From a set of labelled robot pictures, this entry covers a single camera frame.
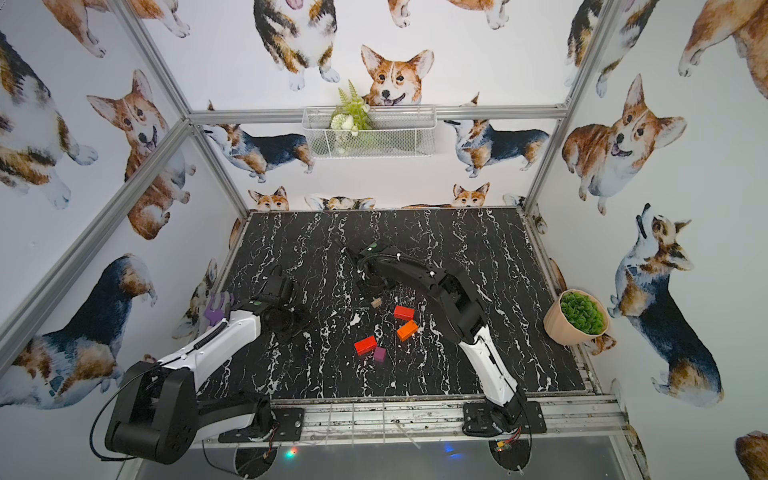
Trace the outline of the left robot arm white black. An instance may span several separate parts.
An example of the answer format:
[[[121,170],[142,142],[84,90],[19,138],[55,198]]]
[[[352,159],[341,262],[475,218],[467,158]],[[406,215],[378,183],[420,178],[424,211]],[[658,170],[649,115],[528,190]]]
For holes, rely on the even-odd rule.
[[[275,268],[249,299],[214,294],[204,310],[210,324],[205,333],[157,362],[135,363],[112,399],[104,445],[113,460],[171,464],[193,444],[226,432],[271,436],[278,422],[268,396],[240,392],[201,400],[198,392],[217,369],[259,337],[272,334],[286,343],[306,329],[309,318],[294,300],[296,288],[293,279]]]

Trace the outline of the red block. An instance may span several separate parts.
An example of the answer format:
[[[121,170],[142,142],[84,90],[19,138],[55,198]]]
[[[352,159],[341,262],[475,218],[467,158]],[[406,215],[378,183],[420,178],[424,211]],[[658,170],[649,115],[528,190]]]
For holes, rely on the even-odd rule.
[[[402,321],[411,321],[414,319],[415,310],[413,308],[397,305],[393,313],[394,317]]]
[[[354,348],[358,356],[364,356],[377,348],[377,340],[374,336],[366,337],[357,341],[354,344]]]

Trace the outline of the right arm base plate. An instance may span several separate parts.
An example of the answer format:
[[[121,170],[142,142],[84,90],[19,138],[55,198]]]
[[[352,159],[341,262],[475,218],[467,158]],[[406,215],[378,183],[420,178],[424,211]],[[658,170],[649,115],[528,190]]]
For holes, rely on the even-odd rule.
[[[517,403],[512,409],[498,407],[491,402],[464,403],[461,431],[464,435],[491,438],[512,434],[518,429],[523,434],[543,434],[547,426],[538,402]]]

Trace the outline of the purple cube block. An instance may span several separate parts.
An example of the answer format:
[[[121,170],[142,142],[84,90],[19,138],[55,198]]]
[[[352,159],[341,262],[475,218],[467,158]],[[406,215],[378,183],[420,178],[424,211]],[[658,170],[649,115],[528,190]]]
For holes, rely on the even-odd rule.
[[[374,350],[373,358],[376,362],[383,363],[386,360],[387,351],[385,348],[376,347]]]

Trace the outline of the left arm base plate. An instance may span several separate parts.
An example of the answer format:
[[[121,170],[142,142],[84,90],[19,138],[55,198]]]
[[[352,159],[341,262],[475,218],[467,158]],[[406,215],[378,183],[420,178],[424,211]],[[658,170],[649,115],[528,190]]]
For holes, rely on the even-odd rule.
[[[305,410],[285,407],[273,409],[271,417],[256,417],[248,427],[230,430],[218,436],[219,443],[296,442],[301,439]]]

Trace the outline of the orange block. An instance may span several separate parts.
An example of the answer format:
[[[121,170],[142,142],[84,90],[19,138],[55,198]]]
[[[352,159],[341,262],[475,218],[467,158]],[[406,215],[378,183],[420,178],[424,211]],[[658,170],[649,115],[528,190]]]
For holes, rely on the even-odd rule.
[[[405,342],[411,338],[419,330],[419,326],[413,320],[408,321],[397,330],[397,336],[401,342]]]

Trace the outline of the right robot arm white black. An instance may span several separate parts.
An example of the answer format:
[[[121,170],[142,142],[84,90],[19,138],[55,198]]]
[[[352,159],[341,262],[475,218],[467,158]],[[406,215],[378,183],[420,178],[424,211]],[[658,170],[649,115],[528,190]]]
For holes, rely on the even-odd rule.
[[[515,431],[527,399],[493,342],[487,307],[466,271],[430,265],[392,245],[342,250],[355,263],[355,285],[365,302],[374,304],[399,284],[413,289],[426,297],[442,337],[457,344],[470,361],[486,406],[477,421],[464,422],[463,432],[488,438]]]

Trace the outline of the pink pot green plant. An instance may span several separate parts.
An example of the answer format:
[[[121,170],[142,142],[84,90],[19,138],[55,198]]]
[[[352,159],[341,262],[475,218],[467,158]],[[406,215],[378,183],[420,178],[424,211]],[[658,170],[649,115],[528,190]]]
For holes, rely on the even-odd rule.
[[[592,295],[569,289],[560,294],[544,317],[544,329],[556,343],[572,346],[607,333],[610,317]]]

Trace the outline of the artificial fern with flower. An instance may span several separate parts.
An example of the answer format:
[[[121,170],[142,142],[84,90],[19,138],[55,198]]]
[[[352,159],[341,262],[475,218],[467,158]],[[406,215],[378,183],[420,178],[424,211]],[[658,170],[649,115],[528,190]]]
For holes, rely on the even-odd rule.
[[[342,156],[372,150],[375,139],[371,134],[373,127],[368,115],[370,106],[351,81],[348,82],[348,91],[339,87],[338,92],[341,104],[330,120],[334,150]]]

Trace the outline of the purple toy rake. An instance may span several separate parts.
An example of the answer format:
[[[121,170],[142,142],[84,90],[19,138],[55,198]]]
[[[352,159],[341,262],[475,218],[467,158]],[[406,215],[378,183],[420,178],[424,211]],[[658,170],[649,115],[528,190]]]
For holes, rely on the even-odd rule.
[[[228,320],[234,296],[226,291],[212,294],[204,310],[204,317],[209,327],[215,327],[224,320]]]

